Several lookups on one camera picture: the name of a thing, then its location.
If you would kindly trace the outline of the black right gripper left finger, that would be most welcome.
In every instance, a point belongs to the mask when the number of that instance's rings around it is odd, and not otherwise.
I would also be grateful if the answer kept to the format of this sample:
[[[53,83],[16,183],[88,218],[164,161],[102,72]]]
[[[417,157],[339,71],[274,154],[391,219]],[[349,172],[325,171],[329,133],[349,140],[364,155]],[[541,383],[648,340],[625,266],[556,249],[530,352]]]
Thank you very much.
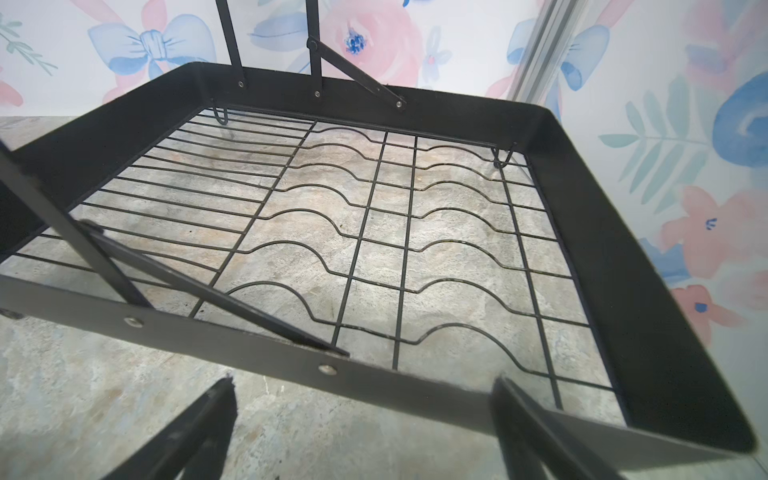
[[[238,415],[225,376],[114,470],[107,479],[219,479]]]

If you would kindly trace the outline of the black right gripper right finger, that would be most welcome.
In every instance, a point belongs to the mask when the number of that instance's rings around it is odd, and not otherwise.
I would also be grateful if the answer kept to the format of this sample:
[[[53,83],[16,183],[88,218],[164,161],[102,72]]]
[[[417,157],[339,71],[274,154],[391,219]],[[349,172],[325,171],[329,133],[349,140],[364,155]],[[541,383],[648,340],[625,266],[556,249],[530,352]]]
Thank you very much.
[[[495,379],[490,413],[510,479],[620,479],[512,380]]]

